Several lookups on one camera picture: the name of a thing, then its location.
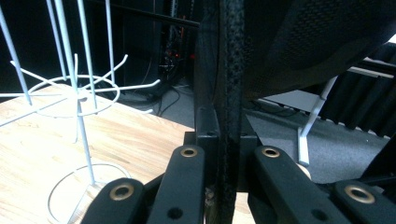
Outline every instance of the screw hole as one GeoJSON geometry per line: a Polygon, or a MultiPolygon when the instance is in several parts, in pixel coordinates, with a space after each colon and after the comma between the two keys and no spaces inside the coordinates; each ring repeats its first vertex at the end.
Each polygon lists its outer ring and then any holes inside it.
{"type": "Polygon", "coordinates": [[[372,193],[359,186],[349,185],[345,188],[346,194],[360,203],[374,203],[375,197],[372,193]]]}
{"type": "Polygon", "coordinates": [[[110,191],[110,198],[114,201],[122,201],[131,197],[132,194],[134,194],[134,186],[125,183],[113,188],[110,191]]]}
{"type": "Polygon", "coordinates": [[[172,219],[179,219],[183,216],[183,211],[180,208],[174,207],[169,209],[168,217],[172,219]]]}
{"type": "Polygon", "coordinates": [[[123,188],[119,188],[116,190],[116,196],[117,197],[123,197],[125,194],[127,194],[129,191],[129,189],[123,187],[123,188]]]}
{"type": "Polygon", "coordinates": [[[192,154],[194,154],[194,151],[191,150],[191,149],[187,149],[186,151],[184,151],[184,154],[186,154],[186,155],[192,155],[192,154]]]}
{"type": "Polygon", "coordinates": [[[320,221],[326,221],[327,219],[329,219],[323,211],[318,210],[318,209],[313,209],[311,211],[311,214],[312,214],[312,216],[314,216],[314,218],[316,218],[317,220],[320,220],[320,221]]]}
{"type": "Polygon", "coordinates": [[[180,154],[184,157],[194,157],[198,154],[198,151],[194,148],[184,148],[180,151],[180,154]]]}
{"type": "Polygon", "coordinates": [[[276,158],[276,157],[280,156],[280,153],[279,153],[278,150],[272,149],[272,148],[269,148],[269,147],[263,149],[262,150],[262,154],[264,156],[271,157],[271,158],[276,158]]]}

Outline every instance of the wooden tabletop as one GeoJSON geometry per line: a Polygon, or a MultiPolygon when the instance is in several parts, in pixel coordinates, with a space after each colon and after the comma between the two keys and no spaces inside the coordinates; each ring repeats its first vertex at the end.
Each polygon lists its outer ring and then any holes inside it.
{"type": "MultiPolygon", "coordinates": [[[[34,97],[34,106],[55,99],[34,97]]],[[[99,106],[108,103],[100,101],[99,106]]],[[[0,123],[30,108],[23,98],[6,101],[0,104],[0,123]]],[[[42,113],[69,113],[73,108],[65,101],[42,113]]],[[[92,161],[115,163],[143,184],[164,172],[172,151],[182,145],[184,132],[191,131],[166,119],[137,114],[120,104],[84,120],[92,161]]],[[[0,127],[0,223],[49,223],[51,190],[63,176],[86,164],[81,138],[74,143],[76,129],[74,118],[54,119],[37,113],[0,127]]],[[[97,166],[94,173],[103,181],[123,176],[112,167],[97,166]]],[[[89,182],[84,169],[69,179],[51,198],[55,216],[71,214],[84,191],[76,183],[89,182]]],[[[246,194],[238,194],[234,223],[254,223],[246,201],[246,194]]]]}

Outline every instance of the metal grommet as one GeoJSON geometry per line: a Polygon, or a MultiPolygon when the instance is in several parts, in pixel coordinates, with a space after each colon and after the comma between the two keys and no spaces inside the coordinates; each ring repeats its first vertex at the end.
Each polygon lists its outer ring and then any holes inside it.
{"type": "Polygon", "coordinates": [[[347,196],[360,203],[374,203],[375,197],[372,193],[359,186],[348,185],[345,188],[347,196]]]}
{"type": "Polygon", "coordinates": [[[180,154],[184,157],[194,157],[198,154],[195,148],[187,147],[180,151],[180,154]]]}
{"type": "Polygon", "coordinates": [[[264,148],[264,149],[262,150],[262,154],[263,154],[264,156],[271,157],[271,158],[276,158],[276,157],[279,157],[279,156],[280,156],[280,153],[279,153],[278,150],[273,149],[273,148],[270,148],[270,147],[264,148]]]}
{"type": "Polygon", "coordinates": [[[134,186],[128,183],[120,184],[110,191],[110,198],[114,201],[125,200],[134,194],[134,186]]]}

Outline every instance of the white wire rack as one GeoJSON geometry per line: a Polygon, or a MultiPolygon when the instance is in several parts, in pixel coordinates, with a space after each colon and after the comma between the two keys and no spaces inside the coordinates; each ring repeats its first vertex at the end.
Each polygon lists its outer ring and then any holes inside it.
{"type": "MultiPolygon", "coordinates": [[[[11,63],[14,65],[18,79],[21,83],[21,89],[23,93],[0,93],[0,97],[24,97],[26,99],[26,107],[28,110],[26,112],[21,113],[18,116],[15,116],[10,119],[6,120],[0,120],[0,127],[9,124],[10,122],[13,122],[15,120],[24,118],[26,116],[29,116],[31,114],[37,113],[42,116],[47,116],[51,118],[70,118],[70,119],[75,119],[77,126],[76,126],[76,135],[74,138],[74,141],[77,142],[78,136],[81,138],[81,142],[84,146],[84,153],[86,157],[86,166],[84,166],[86,169],[89,171],[89,176],[90,176],[90,183],[91,185],[95,185],[98,182],[95,179],[95,175],[93,172],[92,167],[94,165],[100,165],[100,164],[92,164],[91,161],[91,155],[90,155],[90,149],[88,145],[88,139],[87,139],[87,134],[86,134],[86,129],[84,125],[84,117],[89,116],[92,114],[98,114],[103,110],[106,110],[107,108],[111,107],[114,103],[117,102],[117,100],[120,97],[120,91],[126,91],[126,90],[135,90],[135,89],[143,89],[143,88],[148,88],[148,87],[153,87],[157,85],[160,80],[156,80],[153,83],[149,83],[146,85],[138,85],[138,86],[125,86],[125,87],[119,87],[116,82],[115,82],[115,71],[119,69],[120,67],[123,66],[123,64],[126,62],[128,55],[125,55],[123,60],[114,66],[114,56],[113,56],[113,41],[112,41],[112,27],[111,27],[111,10],[110,10],[110,1],[106,0],[106,27],[107,27],[107,42],[108,42],[108,51],[109,51],[109,63],[110,63],[110,68],[109,72],[102,76],[95,76],[93,74],[93,68],[92,68],[92,57],[91,57],[91,50],[90,50],[90,41],[89,41],[89,33],[87,30],[87,22],[86,22],[86,15],[85,15],[85,8],[84,8],[84,2],[83,0],[77,0],[78,2],[78,15],[80,19],[80,24],[81,24],[81,30],[82,30],[82,39],[84,43],[84,49],[85,49],[85,56],[86,56],[86,64],[88,67],[88,75],[79,75],[78,74],[78,56],[75,54],[73,56],[72,49],[70,47],[70,40],[69,40],[69,34],[67,30],[67,19],[64,15],[64,5],[63,5],[63,0],[54,0],[55,3],[55,8],[52,5],[51,0],[46,0],[47,1],[47,6],[48,6],[48,12],[49,12],[49,18],[51,22],[51,27],[53,31],[53,36],[54,36],[54,41],[56,44],[56,49],[58,53],[58,58],[59,58],[59,63],[61,66],[61,77],[55,77],[52,79],[46,79],[43,78],[40,75],[37,75],[33,72],[30,72],[28,70],[25,70],[21,67],[21,63],[18,58],[18,53],[14,48],[14,44],[11,38],[11,33],[8,30],[7,27],[7,22],[6,18],[4,17],[2,8],[0,6],[0,25],[1,29],[3,31],[3,35],[5,37],[5,40],[7,42],[7,47],[9,50],[9,53],[11,55],[11,63]],[[41,82],[32,88],[28,89],[24,75],[34,77],[41,82]],[[78,86],[78,80],[86,78],[89,80],[89,84],[85,85],[83,87],[78,86]],[[70,87],[65,87],[64,85],[60,85],[60,82],[65,82],[68,81],[71,83],[71,88],[70,87]],[[96,89],[95,85],[100,83],[100,82],[105,82],[111,86],[111,88],[102,88],[102,89],[96,89]],[[43,88],[45,86],[52,86],[56,88],[56,92],[51,92],[51,93],[45,93],[45,92],[39,92],[40,88],[43,88]],[[97,92],[106,92],[106,91],[115,91],[116,95],[113,100],[105,100],[104,104],[98,104],[100,102],[100,99],[96,96],[97,92]],[[41,105],[37,106],[33,104],[32,97],[51,97],[53,98],[51,103],[47,103],[46,105],[41,105]],[[83,110],[81,103],[82,102],[92,102],[92,106],[88,110],[83,110]],[[53,112],[48,112],[47,109],[49,107],[62,104],[64,102],[72,102],[72,105],[74,105],[74,108],[70,111],[66,112],[61,112],[58,111],[56,113],[53,112]]],[[[147,111],[140,111],[137,109],[133,109],[134,112],[136,113],[150,113],[152,110],[147,110],[147,111]]],[[[109,164],[109,163],[101,163],[102,165],[105,166],[111,166],[114,167],[120,171],[122,171],[125,176],[130,177],[128,172],[126,172],[124,169],[119,167],[116,164],[109,164]]],[[[70,174],[67,174],[66,176],[62,177],[60,182],[62,182],[65,178],[68,176],[72,175],[74,172],[71,172],[70,174]]],[[[51,199],[51,194],[52,192],[57,188],[59,185],[58,182],[51,193],[49,194],[49,219],[52,222],[61,222],[58,220],[57,217],[55,217],[52,212],[50,211],[50,199],[51,199]]],[[[69,223],[71,220],[71,217],[64,221],[64,223],[69,223]]]]}

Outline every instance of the wire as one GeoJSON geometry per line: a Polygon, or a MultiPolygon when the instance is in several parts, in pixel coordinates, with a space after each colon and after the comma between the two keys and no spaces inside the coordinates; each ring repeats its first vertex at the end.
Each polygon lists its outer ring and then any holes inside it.
{"type": "Polygon", "coordinates": [[[157,116],[160,116],[161,107],[163,106],[163,97],[161,97],[160,102],[158,103],[158,111],[156,113],[157,116]]]}
{"type": "Polygon", "coordinates": [[[162,117],[163,113],[169,109],[172,105],[174,105],[179,99],[180,99],[180,93],[178,93],[178,91],[176,91],[175,89],[171,89],[172,91],[174,91],[175,93],[177,93],[177,98],[174,102],[172,102],[172,104],[170,104],[169,106],[167,106],[166,108],[163,109],[163,111],[161,111],[158,115],[158,117],[162,117]]]}
{"type": "Polygon", "coordinates": [[[194,93],[192,91],[183,91],[183,90],[181,90],[181,88],[185,88],[185,87],[189,87],[189,85],[186,85],[186,86],[173,86],[173,88],[176,91],[178,91],[178,92],[182,92],[182,93],[187,94],[187,95],[194,95],[194,93]]]}
{"type": "Polygon", "coordinates": [[[260,111],[260,112],[266,113],[266,114],[272,114],[272,115],[275,115],[275,116],[278,116],[278,117],[281,117],[281,118],[291,117],[291,116],[294,116],[294,115],[296,115],[298,113],[298,111],[293,111],[290,114],[284,115],[282,113],[284,113],[286,111],[290,111],[289,108],[281,109],[281,110],[278,110],[278,111],[270,111],[270,110],[267,110],[267,109],[263,108],[262,105],[260,103],[258,103],[258,102],[255,102],[255,101],[250,101],[250,102],[253,104],[253,108],[247,108],[247,109],[260,111]]]}

